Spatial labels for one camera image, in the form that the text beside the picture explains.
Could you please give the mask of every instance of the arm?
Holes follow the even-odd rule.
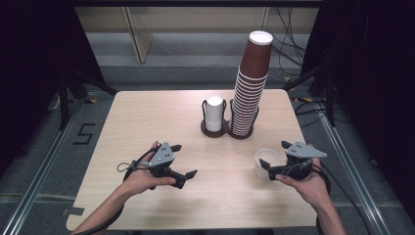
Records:
[[[312,163],[320,166],[320,159],[314,158],[312,159]],[[317,212],[318,221],[320,222],[321,229],[325,235],[346,234],[338,212],[327,192],[326,184],[318,173],[312,171],[310,175],[302,181],[296,181],[290,177],[284,178],[281,174],[277,174],[276,179],[295,188],[301,197],[311,204]]]
[[[155,142],[152,148],[156,147],[159,142]],[[144,161],[148,161],[154,153],[147,155]],[[174,184],[175,180],[170,177],[154,178],[148,170],[138,169],[133,171],[129,177],[122,182],[113,193],[95,209],[71,234],[80,233],[94,228],[108,221],[116,214],[124,203],[132,196],[141,194],[147,189],[158,185]],[[106,229],[95,233],[105,234]]]

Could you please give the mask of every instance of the wooden table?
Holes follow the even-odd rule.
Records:
[[[125,91],[115,96],[95,152],[70,215],[73,230],[119,185],[119,163],[130,163],[154,141],[182,145],[171,168],[180,173],[197,169],[183,189],[157,187],[125,204],[114,230],[272,228],[314,226],[316,214],[293,188],[254,174],[254,155],[269,148],[286,157],[280,142],[303,141],[289,97],[284,90],[264,90],[250,138],[201,132],[202,102],[220,95],[227,103],[233,90]],[[230,118],[229,105],[225,118]]]

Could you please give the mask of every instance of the forearm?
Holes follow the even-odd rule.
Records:
[[[339,218],[339,214],[331,201],[314,207],[318,215],[318,221],[320,222],[321,229],[324,235],[343,235],[346,231]]]
[[[108,197],[104,203],[102,203],[97,209],[95,209],[73,232],[76,234],[95,228],[112,218],[129,199],[130,194],[123,189],[122,185],[118,186],[113,193]]]

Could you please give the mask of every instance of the human hand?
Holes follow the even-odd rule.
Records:
[[[311,159],[313,167],[320,170],[320,159]],[[301,197],[311,204],[312,207],[319,208],[322,205],[331,202],[329,193],[327,192],[324,179],[316,172],[312,171],[304,180],[297,181],[291,177],[284,177],[277,174],[275,178],[283,184],[289,185],[297,190]]]
[[[156,141],[153,143],[152,148],[155,148],[159,145],[159,142]],[[143,161],[149,162],[155,152],[148,154],[144,157]],[[138,165],[138,168],[146,167],[145,165]],[[159,186],[159,185],[171,185],[174,184],[176,180],[171,177],[156,178],[147,170],[147,169],[137,169],[131,172],[127,179],[121,184],[120,187],[129,195],[129,197],[141,194],[147,189]]]

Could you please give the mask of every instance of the gray floor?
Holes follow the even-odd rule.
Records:
[[[157,34],[146,63],[139,65],[135,61],[128,34],[91,33],[88,34],[88,38],[107,83],[119,90],[232,89],[247,40],[245,34]],[[307,35],[296,35],[296,42],[305,47]],[[292,50],[284,51],[293,57],[296,55]],[[266,89],[282,87],[286,77],[296,78],[295,75],[284,73],[280,65],[289,73],[300,72],[300,67],[273,53]],[[296,87],[289,92],[289,96],[309,97],[307,88],[310,82],[311,80]],[[93,86],[86,87],[90,92],[90,98],[97,98],[97,102],[85,102],[79,106],[65,141],[52,162],[50,171],[23,220],[22,227],[19,228],[19,234],[69,234],[66,230],[68,216],[65,210],[71,207],[76,197],[114,98]],[[295,109],[302,103],[293,101],[292,104]],[[299,112],[313,109],[316,109],[314,104],[307,104],[300,107]],[[328,153],[329,158],[324,162],[325,165],[356,202],[364,216],[367,216],[369,211],[366,211],[364,205],[359,202],[359,194],[350,182],[338,150],[332,144],[322,114],[311,112],[298,115],[304,138],[317,149]],[[369,152],[342,110],[339,101],[336,104],[335,118],[335,130],[339,133],[364,186],[385,220],[389,234],[414,234],[414,224],[385,177],[376,167],[368,163]],[[78,131],[84,123],[94,124],[84,129],[85,132],[93,134],[92,138],[87,145],[73,145],[74,142],[86,141],[85,136],[78,136]],[[51,111],[39,125],[31,141],[26,144],[27,154],[16,158],[0,179],[2,230],[8,224],[8,219],[30,186],[45,156],[48,155],[55,137],[59,134],[59,125],[59,110]],[[332,180],[331,196],[341,214],[347,233],[366,234],[362,219],[334,180]],[[368,221],[372,233],[376,232],[374,226],[380,221],[370,221],[370,219]],[[274,233],[317,234],[315,227],[275,228]],[[125,232],[112,231],[109,234],[125,234]]]

